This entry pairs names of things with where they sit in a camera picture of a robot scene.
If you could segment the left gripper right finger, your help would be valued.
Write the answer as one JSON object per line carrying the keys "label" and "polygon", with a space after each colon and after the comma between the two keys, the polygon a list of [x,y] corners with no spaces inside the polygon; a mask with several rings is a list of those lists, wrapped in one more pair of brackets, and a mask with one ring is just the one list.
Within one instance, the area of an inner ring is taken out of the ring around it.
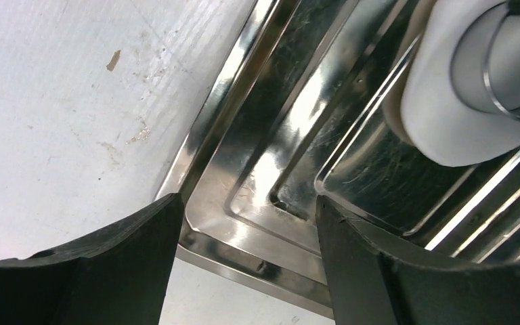
{"label": "left gripper right finger", "polygon": [[520,261],[425,250],[326,196],[316,223],[337,324],[520,324]]}

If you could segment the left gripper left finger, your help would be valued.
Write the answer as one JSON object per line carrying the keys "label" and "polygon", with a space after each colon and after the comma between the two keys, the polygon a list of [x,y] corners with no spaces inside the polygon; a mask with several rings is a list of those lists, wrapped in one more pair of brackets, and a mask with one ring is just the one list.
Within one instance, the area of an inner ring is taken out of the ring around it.
{"label": "left gripper left finger", "polygon": [[157,324],[183,222],[179,194],[90,234],[0,260],[0,324]]}

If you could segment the stainless steel tray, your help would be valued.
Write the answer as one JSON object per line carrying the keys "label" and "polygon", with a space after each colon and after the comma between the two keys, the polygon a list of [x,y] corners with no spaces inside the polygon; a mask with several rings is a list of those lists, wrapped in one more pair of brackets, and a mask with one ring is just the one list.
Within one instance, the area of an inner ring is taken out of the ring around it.
{"label": "stainless steel tray", "polygon": [[420,1],[257,1],[159,196],[185,204],[181,259],[334,320],[326,196],[425,250],[520,261],[520,146],[446,167],[389,125]]}

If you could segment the white dough piece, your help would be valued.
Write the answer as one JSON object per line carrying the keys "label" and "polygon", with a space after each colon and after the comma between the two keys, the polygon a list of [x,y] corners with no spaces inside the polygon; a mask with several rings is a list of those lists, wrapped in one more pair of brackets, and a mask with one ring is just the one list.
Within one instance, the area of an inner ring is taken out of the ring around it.
{"label": "white dough piece", "polygon": [[408,72],[386,97],[389,125],[424,156],[446,167],[475,165],[520,146],[520,121],[476,111],[455,95],[454,49],[485,10],[503,1],[420,1],[403,45],[412,46]]}

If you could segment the round clear sticker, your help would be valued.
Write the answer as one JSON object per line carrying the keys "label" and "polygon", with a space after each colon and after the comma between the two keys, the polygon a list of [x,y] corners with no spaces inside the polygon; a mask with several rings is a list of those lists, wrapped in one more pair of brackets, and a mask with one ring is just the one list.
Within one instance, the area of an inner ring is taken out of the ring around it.
{"label": "round clear sticker", "polygon": [[458,99],[479,112],[520,121],[520,1],[503,1],[463,32],[450,64]]}

